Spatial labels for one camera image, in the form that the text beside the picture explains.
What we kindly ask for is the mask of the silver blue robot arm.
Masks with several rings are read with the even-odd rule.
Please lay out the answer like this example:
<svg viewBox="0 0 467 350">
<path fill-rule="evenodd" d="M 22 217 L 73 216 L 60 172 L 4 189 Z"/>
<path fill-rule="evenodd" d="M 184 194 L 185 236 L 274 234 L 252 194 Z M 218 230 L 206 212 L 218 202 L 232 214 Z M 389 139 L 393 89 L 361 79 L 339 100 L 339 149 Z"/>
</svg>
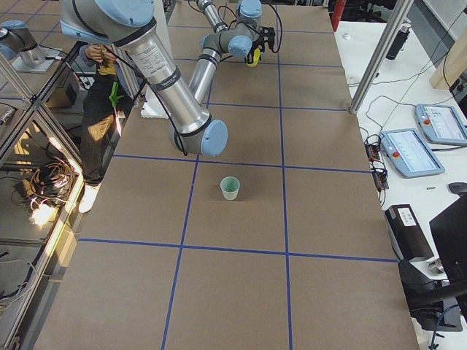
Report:
<svg viewBox="0 0 467 350">
<path fill-rule="evenodd" d="M 240 1 L 235 11 L 235 25 L 229 28 L 212 1 L 198 1 L 197 6 L 213 30 L 201 42 L 201 54 L 189 82 L 191 92 L 201 103 L 224 55 L 244 59 L 250 67 L 258 65 L 263 52 L 260 26 L 263 11 L 259 1 Z"/>
<path fill-rule="evenodd" d="M 174 146 L 215 157 L 223 152 L 228 129 L 201 104 L 214 77 L 219 55 L 204 50 L 187 83 L 156 33 L 152 1 L 62 1 L 62 32 L 91 44 L 126 50 L 150 89 L 170 112 Z"/>
</svg>

